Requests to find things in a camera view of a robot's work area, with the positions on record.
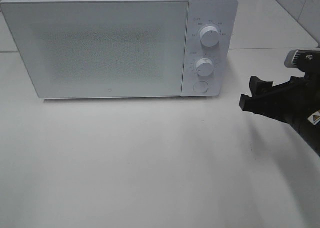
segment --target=power knob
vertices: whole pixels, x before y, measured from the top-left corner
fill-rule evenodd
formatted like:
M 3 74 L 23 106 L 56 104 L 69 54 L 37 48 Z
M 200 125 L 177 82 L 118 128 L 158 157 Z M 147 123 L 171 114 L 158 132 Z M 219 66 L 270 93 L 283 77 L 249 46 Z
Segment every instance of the power knob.
M 208 77 L 214 72 L 214 63 L 211 59 L 202 58 L 195 64 L 196 72 L 201 77 Z
M 214 26 L 206 26 L 200 31 L 200 39 L 205 47 L 214 47 L 220 41 L 220 31 Z

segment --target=microwave door window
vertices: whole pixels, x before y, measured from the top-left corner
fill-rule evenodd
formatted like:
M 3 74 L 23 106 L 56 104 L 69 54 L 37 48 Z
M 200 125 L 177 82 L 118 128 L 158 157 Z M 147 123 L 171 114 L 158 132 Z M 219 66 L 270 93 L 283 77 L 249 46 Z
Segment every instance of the microwave door window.
M 41 98 L 180 96 L 187 2 L 4 4 Z

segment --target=white table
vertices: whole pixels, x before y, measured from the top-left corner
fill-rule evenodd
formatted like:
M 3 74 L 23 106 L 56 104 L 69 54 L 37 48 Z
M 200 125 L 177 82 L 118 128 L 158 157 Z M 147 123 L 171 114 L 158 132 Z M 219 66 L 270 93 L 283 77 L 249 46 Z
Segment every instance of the white table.
M 239 107 L 250 76 L 303 75 L 289 51 L 231 50 L 215 98 L 48 101 L 0 53 L 0 227 L 318 227 L 319 157 Z

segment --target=microwave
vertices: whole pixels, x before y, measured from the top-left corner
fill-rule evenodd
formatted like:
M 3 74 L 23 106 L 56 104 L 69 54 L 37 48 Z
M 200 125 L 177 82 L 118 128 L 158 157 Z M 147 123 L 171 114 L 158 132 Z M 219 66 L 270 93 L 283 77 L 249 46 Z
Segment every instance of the microwave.
M 220 93 L 237 0 L 2 0 L 42 99 Z

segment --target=knob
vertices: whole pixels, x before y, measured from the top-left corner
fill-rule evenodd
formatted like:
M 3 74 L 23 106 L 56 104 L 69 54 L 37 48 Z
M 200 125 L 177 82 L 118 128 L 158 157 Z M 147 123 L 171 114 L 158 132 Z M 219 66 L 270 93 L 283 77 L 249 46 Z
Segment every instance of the knob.
M 200 39 L 205 47 L 214 47 L 219 43 L 220 31 L 214 25 L 206 26 L 200 31 Z
M 196 65 L 196 72 L 201 77 L 208 77 L 214 72 L 214 63 L 212 60 L 207 58 L 200 59 Z

